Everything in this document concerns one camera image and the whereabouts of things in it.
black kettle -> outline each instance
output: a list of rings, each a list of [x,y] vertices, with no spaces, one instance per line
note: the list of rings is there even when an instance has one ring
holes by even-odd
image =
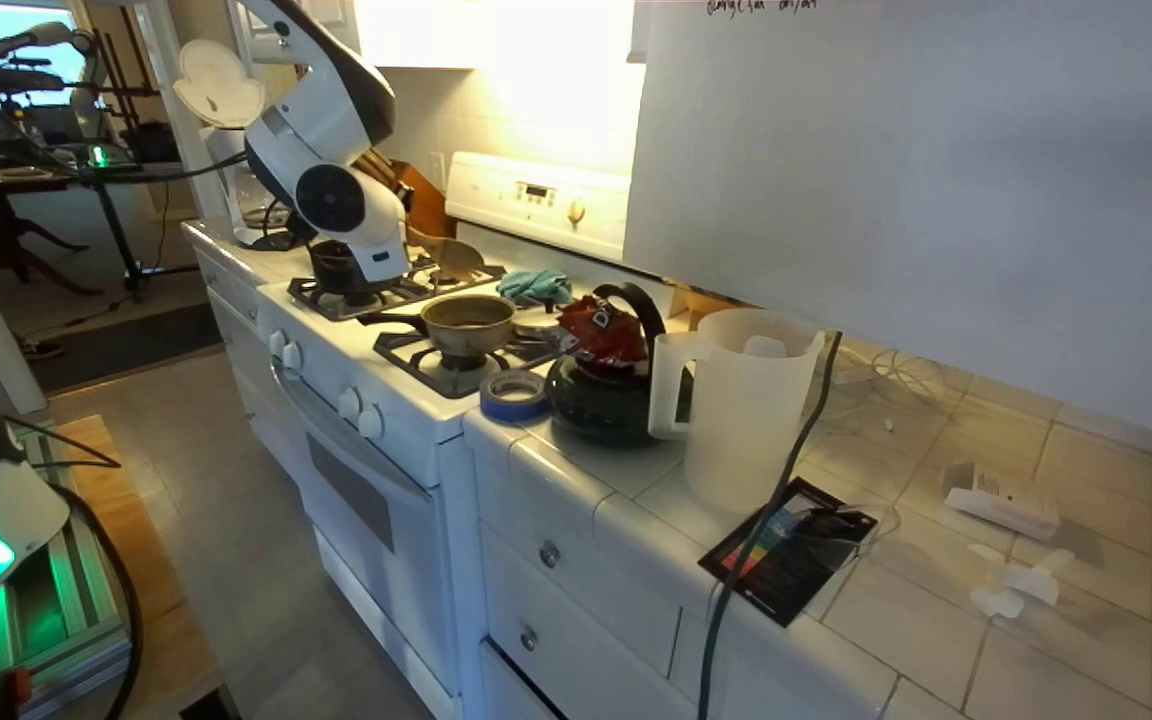
[[[548,368],[553,423],[609,446],[651,445],[651,343],[662,332],[651,297],[637,283],[599,283],[564,305],[561,332],[564,351]]]

plastic container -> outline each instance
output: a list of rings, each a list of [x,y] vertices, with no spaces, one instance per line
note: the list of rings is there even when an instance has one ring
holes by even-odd
[[[646,431],[688,440],[685,479],[716,511],[758,509],[802,423],[825,332],[758,307],[711,310],[651,351]]]

white stove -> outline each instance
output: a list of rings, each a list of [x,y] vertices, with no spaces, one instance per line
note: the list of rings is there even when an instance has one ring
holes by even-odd
[[[577,288],[615,274],[603,258],[625,240],[625,178],[457,157],[447,206],[458,240],[505,271],[548,266]],[[319,559],[356,616],[398,662],[436,716],[481,716],[475,652],[483,640],[481,538],[465,417],[481,406],[481,380],[495,368],[545,368],[554,351],[545,307],[515,310],[518,346],[429,386],[439,360],[402,323],[358,323],[286,292],[302,251],[253,292],[261,364],[274,380],[246,380],[256,434],[278,456],[314,526]]]

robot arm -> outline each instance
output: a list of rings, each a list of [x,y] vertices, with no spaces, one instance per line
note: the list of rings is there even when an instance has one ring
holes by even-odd
[[[100,111],[95,111],[95,39],[87,30],[68,29],[68,22],[35,22],[29,30],[0,34],[0,58],[9,58],[20,49],[52,49],[52,43],[68,43],[84,56],[84,77],[75,91],[68,96],[68,103],[79,129],[93,135],[100,125]]]
[[[390,88],[293,0],[243,0],[307,69],[246,129],[256,178],[325,240],[348,243],[369,283],[406,271],[402,203],[352,169],[390,130]]]

frying pan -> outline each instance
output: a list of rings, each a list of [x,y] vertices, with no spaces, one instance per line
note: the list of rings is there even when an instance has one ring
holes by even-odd
[[[445,297],[424,305],[419,314],[369,310],[358,323],[410,323],[447,360],[481,360],[513,338],[513,305],[495,297]]]

